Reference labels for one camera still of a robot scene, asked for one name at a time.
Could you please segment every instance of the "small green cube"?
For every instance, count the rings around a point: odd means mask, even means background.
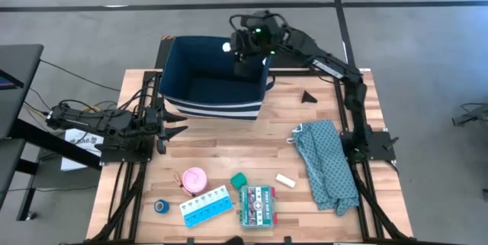
[[[242,172],[239,172],[230,179],[230,183],[239,191],[242,186],[247,185],[247,179]]]

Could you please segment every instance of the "pink lid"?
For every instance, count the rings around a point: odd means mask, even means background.
[[[189,192],[198,193],[203,191],[207,186],[207,175],[202,169],[193,167],[183,172],[181,181],[185,189]]]

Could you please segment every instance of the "cloth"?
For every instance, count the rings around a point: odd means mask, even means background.
[[[307,165],[318,209],[334,208],[337,215],[344,215],[348,208],[358,206],[358,190],[334,124],[330,120],[302,123],[292,134]]]

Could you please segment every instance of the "blue fabric bin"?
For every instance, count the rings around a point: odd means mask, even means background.
[[[234,54],[225,53],[225,37],[176,37],[162,73],[159,91],[181,113],[241,120],[256,120],[267,90],[271,56],[254,56],[254,74],[234,74]]]

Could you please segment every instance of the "blue tape roll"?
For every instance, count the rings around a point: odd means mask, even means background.
[[[165,214],[169,211],[169,203],[159,199],[154,203],[154,211],[160,214]]]

